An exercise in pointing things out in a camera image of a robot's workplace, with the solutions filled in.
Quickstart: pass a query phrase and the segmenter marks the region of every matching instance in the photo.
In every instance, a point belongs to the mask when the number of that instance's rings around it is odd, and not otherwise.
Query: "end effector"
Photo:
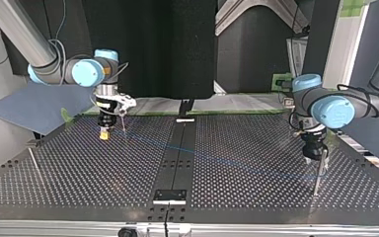
[[[94,104],[100,108],[98,125],[102,140],[110,138],[110,129],[116,124],[116,117],[124,117],[127,110],[136,106],[136,101],[117,90],[118,75],[128,66],[118,66],[118,54],[109,49],[97,49],[93,58],[76,59],[75,57],[61,63],[56,60],[54,66],[36,68],[29,66],[33,81],[50,84],[59,80],[59,84],[78,84],[82,87],[95,87]]]

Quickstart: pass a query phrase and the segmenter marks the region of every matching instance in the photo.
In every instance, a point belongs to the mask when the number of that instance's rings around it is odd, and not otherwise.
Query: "metal rod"
[[[0,28],[34,67],[44,67],[56,54],[18,0],[0,0]]]
[[[36,169],[39,170],[38,163],[37,163],[37,160],[36,160],[36,156],[34,155],[34,151],[33,151],[33,149],[31,147],[29,147],[29,152],[30,152],[30,155],[32,156],[32,160],[33,160],[34,166],[36,167]]]
[[[316,196],[319,191],[319,186],[322,181],[322,176],[324,174],[325,170],[325,164],[326,164],[326,159],[328,158],[328,150],[324,149],[323,154],[322,154],[322,159],[319,162],[319,168],[318,168],[318,176],[316,177],[316,183],[315,183],[315,189],[313,190],[313,196]]]
[[[301,10],[298,10],[294,19],[297,9],[294,0],[227,0],[216,15],[216,35],[220,36],[244,12],[256,6],[270,8],[290,28],[294,22],[295,33],[301,33],[309,24]]]

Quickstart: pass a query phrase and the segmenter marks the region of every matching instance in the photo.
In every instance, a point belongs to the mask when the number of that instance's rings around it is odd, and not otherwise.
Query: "gray panel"
[[[92,90],[77,85],[58,87],[29,82],[26,88],[0,100],[0,119],[48,135],[65,123],[62,111],[75,117],[92,107]]]
[[[330,170],[313,197],[316,167],[287,118],[197,118],[185,222],[379,224],[379,170],[332,135]]]
[[[173,118],[126,118],[109,141],[80,118],[0,176],[0,218],[146,221]]]
[[[379,62],[379,1],[370,5],[350,79],[351,86],[367,87]],[[344,131],[379,157],[379,118],[356,119]]]
[[[269,92],[272,75],[289,72],[291,36],[270,8],[249,9],[218,39],[217,82],[228,93]]]

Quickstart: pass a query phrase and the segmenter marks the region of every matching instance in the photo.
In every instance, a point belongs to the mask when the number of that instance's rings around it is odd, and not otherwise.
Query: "small object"
[[[186,204],[187,191],[185,190],[158,190],[154,196],[154,204]]]
[[[187,115],[192,110],[194,100],[182,100],[180,105],[180,113],[177,117],[177,122],[194,122],[195,118]]]
[[[282,99],[282,104],[284,105],[284,107],[286,109],[294,109],[295,108],[293,98],[285,97],[284,99]]]
[[[306,160],[306,165],[310,165],[310,163],[312,163],[312,159],[307,157],[304,157],[304,159]]]
[[[101,127],[100,139],[101,140],[109,140],[110,139],[110,130],[108,128]]]

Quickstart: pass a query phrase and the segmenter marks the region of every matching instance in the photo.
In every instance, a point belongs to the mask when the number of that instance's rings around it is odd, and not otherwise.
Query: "robotic arm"
[[[379,64],[369,90],[339,85],[338,91],[322,88],[319,75],[303,75],[293,81],[296,113],[304,130],[321,124],[341,128],[354,118],[379,117]]]
[[[109,139],[117,115],[123,117],[136,106],[134,99],[117,91],[118,75],[125,68],[118,70],[116,51],[97,49],[94,57],[67,59],[63,44],[45,39],[18,0],[0,0],[0,28],[30,64],[28,71],[34,82],[96,87],[101,139]],[[121,106],[116,114],[118,104]]]

